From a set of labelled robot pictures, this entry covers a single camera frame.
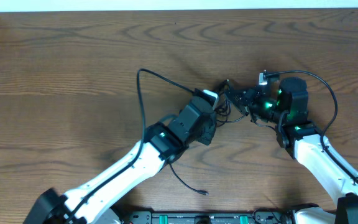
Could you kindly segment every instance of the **green led light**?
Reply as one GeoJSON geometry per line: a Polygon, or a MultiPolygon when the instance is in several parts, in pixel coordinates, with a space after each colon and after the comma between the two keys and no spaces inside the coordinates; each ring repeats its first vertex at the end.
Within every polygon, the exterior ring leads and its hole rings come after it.
{"type": "Polygon", "coordinates": [[[240,216],[240,224],[248,224],[248,217],[247,216],[240,216]]]}
{"type": "Polygon", "coordinates": [[[160,224],[168,224],[168,215],[160,215],[160,224]]]}
{"type": "Polygon", "coordinates": [[[267,109],[267,108],[271,108],[271,107],[273,106],[273,104],[271,104],[271,103],[266,103],[265,106],[266,106],[266,109],[267,109]]]}

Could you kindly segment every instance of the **black cable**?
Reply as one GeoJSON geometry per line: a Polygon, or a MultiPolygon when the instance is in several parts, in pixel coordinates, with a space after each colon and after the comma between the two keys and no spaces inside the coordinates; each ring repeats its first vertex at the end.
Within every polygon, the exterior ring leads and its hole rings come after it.
{"type": "Polygon", "coordinates": [[[273,131],[276,131],[273,127],[271,127],[270,125],[266,125],[266,124],[259,124],[257,121],[254,121],[254,124],[256,124],[258,127],[266,127],[266,128],[270,128],[273,131]]]}
{"type": "Polygon", "coordinates": [[[286,115],[286,114],[288,114],[289,112],[287,111],[287,110],[285,110],[285,111],[283,111],[283,112],[281,112],[281,114],[280,114],[280,118],[278,119],[278,132],[280,132],[280,133],[283,133],[282,131],[282,123],[283,123],[283,119],[284,119],[284,116],[286,115]]]}
{"type": "Polygon", "coordinates": [[[320,78],[318,75],[313,74],[311,72],[307,72],[307,71],[303,71],[303,70],[289,70],[289,71],[283,71],[283,72],[275,72],[275,73],[270,73],[270,74],[266,74],[265,77],[272,77],[272,76],[277,76],[277,75],[281,75],[281,74],[288,74],[288,73],[304,73],[307,75],[310,75],[312,77],[315,77],[316,79],[318,79],[320,82],[322,82],[327,89],[329,90],[331,96],[333,97],[334,100],[334,105],[335,105],[335,111],[334,111],[334,116],[333,118],[330,120],[330,122],[324,127],[323,132],[320,135],[320,143],[321,146],[323,148],[323,152],[325,151],[327,153],[327,155],[351,178],[353,179],[353,181],[355,183],[358,184],[358,176],[356,177],[355,175],[353,175],[350,171],[348,171],[348,169],[341,164],[341,162],[338,161],[338,159],[336,159],[336,157],[331,153],[331,151],[329,150],[328,146],[325,145],[324,143],[324,136],[326,134],[326,131],[328,130],[328,128],[330,127],[330,125],[332,125],[332,123],[335,121],[335,118],[338,114],[338,103],[335,97],[335,93],[333,91],[333,89],[328,85],[328,83],[326,81],[324,81],[322,78],[320,78]]]}
{"type": "Polygon", "coordinates": [[[245,118],[245,115],[242,115],[240,118],[237,118],[237,119],[235,119],[233,121],[220,121],[218,119],[216,121],[219,121],[219,122],[222,122],[222,123],[235,123],[235,122],[240,121],[242,118],[245,118]]]}
{"type": "Polygon", "coordinates": [[[79,204],[74,208],[74,210],[71,212],[70,216],[66,219],[65,224],[69,224],[69,222],[74,218],[75,213],[81,208],[81,206],[83,204],[85,204],[89,198],[91,198],[98,190],[100,190],[102,187],[104,187],[107,183],[109,183],[110,181],[112,181],[114,178],[116,178],[117,176],[119,176],[120,174],[122,174],[123,172],[125,172],[128,168],[132,167],[134,165],[134,163],[136,162],[136,160],[139,158],[142,150],[143,150],[143,143],[144,143],[144,137],[145,137],[145,132],[146,132],[146,117],[145,117],[145,112],[144,112],[144,105],[143,105],[143,99],[142,99],[142,92],[140,91],[140,73],[141,72],[147,72],[150,73],[152,75],[155,75],[156,77],[161,78],[162,80],[171,83],[172,85],[175,85],[179,88],[182,88],[186,91],[189,91],[190,93],[194,93],[194,91],[190,90],[189,88],[179,85],[153,71],[150,71],[148,69],[145,68],[141,68],[137,71],[137,76],[136,76],[136,86],[137,86],[137,96],[139,98],[139,106],[140,106],[140,114],[142,117],[142,139],[140,140],[140,146],[139,146],[139,150],[137,151],[137,154],[135,156],[135,158],[133,160],[131,160],[128,165],[126,165],[124,168],[122,168],[121,170],[119,170],[117,173],[115,173],[114,175],[112,175],[110,178],[106,179],[104,182],[102,182],[99,186],[95,187],[90,193],[88,193],[80,202],[79,204]]]}
{"type": "MultiPolygon", "coordinates": [[[[221,99],[221,97],[224,95],[224,91],[225,91],[225,88],[228,88],[228,89],[231,89],[231,85],[229,84],[229,80],[224,80],[222,83],[220,83],[218,85],[218,87],[214,90],[216,93],[218,93],[218,96],[219,96],[219,99],[221,99]]],[[[218,105],[216,108],[215,108],[215,113],[218,115],[218,116],[221,116],[222,118],[224,118],[224,120],[220,120],[220,119],[217,119],[216,121],[217,122],[220,122],[221,124],[217,125],[216,127],[219,128],[221,126],[223,126],[224,124],[226,123],[235,123],[235,122],[238,122],[240,121],[242,118],[245,117],[245,115],[241,116],[240,118],[237,118],[235,120],[232,120],[232,121],[229,121],[229,116],[232,112],[232,104],[231,102],[229,101],[229,99],[226,98],[226,96],[224,97],[224,100],[223,102],[218,105]]]]}
{"type": "Polygon", "coordinates": [[[206,190],[196,190],[193,187],[190,187],[189,185],[187,185],[183,180],[181,180],[181,178],[179,178],[178,174],[173,170],[173,167],[172,167],[171,163],[169,163],[169,166],[171,167],[173,175],[175,175],[175,177],[177,177],[177,179],[181,183],[183,183],[183,185],[186,186],[188,189],[190,189],[190,190],[192,190],[192,191],[194,191],[196,193],[202,194],[202,195],[208,195],[209,194],[206,190]]]}
{"type": "Polygon", "coordinates": [[[277,223],[281,223],[281,221],[276,217],[276,215],[273,213],[273,211],[271,211],[271,209],[269,209],[269,208],[257,208],[254,212],[252,212],[252,215],[251,215],[251,219],[253,219],[256,224],[260,224],[260,222],[258,222],[256,220],[256,215],[255,214],[258,212],[258,210],[262,210],[262,209],[271,212],[273,217],[274,217],[274,219],[276,219],[277,223]]]}

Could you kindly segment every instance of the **wood grain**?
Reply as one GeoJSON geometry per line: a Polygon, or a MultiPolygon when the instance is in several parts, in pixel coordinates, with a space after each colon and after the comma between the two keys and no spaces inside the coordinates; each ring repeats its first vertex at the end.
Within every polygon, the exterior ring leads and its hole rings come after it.
{"type": "MultiPolygon", "coordinates": [[[[230,78],[256,83],[263,70],[320,74],[339,103],[327,135],[358,170],[358,9],[0,14],[0,223],[20,223],[49,187],[93,178],[140,138],[135,72],[148,68],[190,88],[230,78]]],[[[333,103],[308,81],[321,126],[333,103]]],[[[142,77],[147,124],[190,96],[142,77]]],[[[174,164],[196,195],[164,169],[119,203],[154,210],[244,211],[334,204],[316,179],[248,119],[191,145],[174,164]]]]}

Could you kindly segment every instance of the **green terminal block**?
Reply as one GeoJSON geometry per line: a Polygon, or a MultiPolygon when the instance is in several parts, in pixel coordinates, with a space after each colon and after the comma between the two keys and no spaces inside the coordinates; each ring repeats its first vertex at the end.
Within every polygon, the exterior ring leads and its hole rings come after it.
{"type": "Polygon", "coordinates": [[[248,217],[247,216],[240,216],[240,224],[248,224],[248,217]]]}
{"type": "Polygon", "coordinates": [[[160,215],[160,224],[168,224],[168,216],[167,215],[160,215]]]}

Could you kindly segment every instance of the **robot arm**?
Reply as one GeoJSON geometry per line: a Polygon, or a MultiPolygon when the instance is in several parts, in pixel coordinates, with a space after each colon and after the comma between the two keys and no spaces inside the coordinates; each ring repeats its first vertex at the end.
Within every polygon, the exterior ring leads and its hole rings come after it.
{"type": "Polygon", "coordinates": [[[138,158],[141,141],[121,160],[87,183],[62,196],[54,189],[47,190],[37,199],[24,223],[95,223],[130,189],[179,159],[191,142],[209,145],[216,130],[214,107],[217,101],[216,93],[195,90],[191,101],[168,126],[158,122],[147,128],[138,158]],[[111,179],[134,159],[130,168],[111,179]]]}
{"type": "MultiPolygon", "coordinates": [[[[127,163],[134,159],[139,146],[140,141],[136,143],[135,147],[128,154],[97,177],[64,193],[64,196],[67,198],[65,201],[66,208],[69,211],[73,211],[93,189],[125,167],[127,163]]],[[[94,220],[99,219],[108,208],[128,193],[130,189],[140,184],[143,180],[157,174],[163,168],[164,163],[165,161],[160,157],[160,151],[150,142],[145,143],[140,157],[135,161],[134,165],[108,182],[89,198],[88,202],[82,205],[75,213],[76,219],[83,217],[87,223],[92,223],[94,220]]]]}
{"type": "Polygon", "coordinates": [[[337,206],[336,216],[320,208],[297,210],[292,214],[296,223],[358,223],[358,171],[335,151],[326,136],[321,139],[324,133],[308,120],[306,82],[297,77],[283,79],[277,99],[273,99],[270,85],[278,79],[265,71],[259,74],[256,87],[230,88],[225,96],[255,124],[258,119],[277,124],[279,145],[317,178],[337,206]]]}

